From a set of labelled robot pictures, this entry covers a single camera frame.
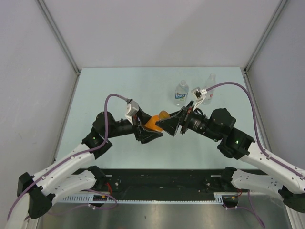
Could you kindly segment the small orange juice bottle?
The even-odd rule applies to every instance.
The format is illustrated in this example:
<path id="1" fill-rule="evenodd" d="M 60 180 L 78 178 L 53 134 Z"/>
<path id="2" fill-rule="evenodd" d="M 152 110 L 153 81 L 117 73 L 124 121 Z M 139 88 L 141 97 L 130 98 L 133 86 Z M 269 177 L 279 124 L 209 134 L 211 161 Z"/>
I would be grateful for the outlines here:
<path id="1" fill-rule="evenodd" d="M 152 116 L 152 118 L 146 123 L 145 127 L 148 128 L 148 129 L 151 129 L 151 130 L 153 130 L 153 131 L 162 132 L 163 129 L 160 128 L 160 127 L 158 127 L 158 126 L 156 125 L 156 123 L 157 123 L 158 121 L 161 121 L 161 120 L 159 119 L 159 116 L 158 116 L 158 115 Z"/>

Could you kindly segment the blue labeled water bottle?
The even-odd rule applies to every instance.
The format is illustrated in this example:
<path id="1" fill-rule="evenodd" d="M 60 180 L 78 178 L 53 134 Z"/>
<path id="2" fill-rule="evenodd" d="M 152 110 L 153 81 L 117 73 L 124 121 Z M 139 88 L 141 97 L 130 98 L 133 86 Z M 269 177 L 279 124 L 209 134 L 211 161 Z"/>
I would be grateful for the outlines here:
<path id="1" fill-rule="evenodd" d="M 189 86 L 185 80 L 181 80 L 175 88 L 174 103 L 176 106 L 184 106 L 189 92 Z"/>

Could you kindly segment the clear unlabeled plastic bottle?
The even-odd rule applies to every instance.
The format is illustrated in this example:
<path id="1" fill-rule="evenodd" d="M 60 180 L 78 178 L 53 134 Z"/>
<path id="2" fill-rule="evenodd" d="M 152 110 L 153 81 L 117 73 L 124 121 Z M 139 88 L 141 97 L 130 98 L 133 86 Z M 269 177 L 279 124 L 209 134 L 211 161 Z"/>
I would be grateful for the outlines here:
<path id="1" fill-rule="evenodd" d="M 205 81 L 205 84 L 204 84 L 203 88 L 208 89 L 208 88 L 213 87 L 215 85 L 216 85 L 216 74 L 212 73 L 212 74 L 209 75 L 208 79 Z M 206 98 L 203 101 L 204 105 L 208 105 L 211 102 L 213 94 L 214 94 L 214 89 L 209 90 L 207 92 L 207 94 L 205 95 Z"/>

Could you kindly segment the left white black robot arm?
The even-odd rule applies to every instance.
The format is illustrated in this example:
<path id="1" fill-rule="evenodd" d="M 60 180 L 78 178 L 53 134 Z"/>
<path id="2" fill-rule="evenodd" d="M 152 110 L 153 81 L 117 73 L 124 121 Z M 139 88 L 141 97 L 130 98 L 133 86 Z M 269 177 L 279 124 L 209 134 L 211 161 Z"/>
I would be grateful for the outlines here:
<path id="1" fill-rule="evenodd" d="M 125 119 L 120 121 L 108 111 L 99 113 L 89 134 L 66 157 L 34 175 L 26 172 L 19 177 L 18 200 L 29 197 L 26 218 L 43 216 L 58 200 L 77 191 L 103 189 L 105 174 L 97 166 L 78 176 L 73 173 L 105 154 L 112 147 L 109 138 L 133 134 L 137 141 L 146 144 L 161 137 L 163 130 L 156 122 L 168 117 L 165 111 L 150 116 L 133 101 L 127 104 Z"/>

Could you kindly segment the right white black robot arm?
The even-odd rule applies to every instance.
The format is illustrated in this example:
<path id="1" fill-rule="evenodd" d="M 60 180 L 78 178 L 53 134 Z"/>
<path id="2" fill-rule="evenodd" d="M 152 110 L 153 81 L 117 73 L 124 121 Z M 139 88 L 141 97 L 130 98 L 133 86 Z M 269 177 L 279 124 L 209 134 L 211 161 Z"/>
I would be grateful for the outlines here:
<path id="1" fill-rule="evenodd" d="M 192 130 L 219 143 L 218 150 L 227 158 L 234 158 L 255 166 L 264 175 L 251 175 L 240 169 L 227 167 L 220 179 L 224 191 L 248 189 L 278 198 L 289 208 L 305 211 L 305 171 L 265 149 L 258 140 L 234 127 L 236 119 L 225 108 L 213 110 L 210 117 L 197 114 L 193 107 L 183 107 L 156 125 L 171 136 L 178 131 Z"/>

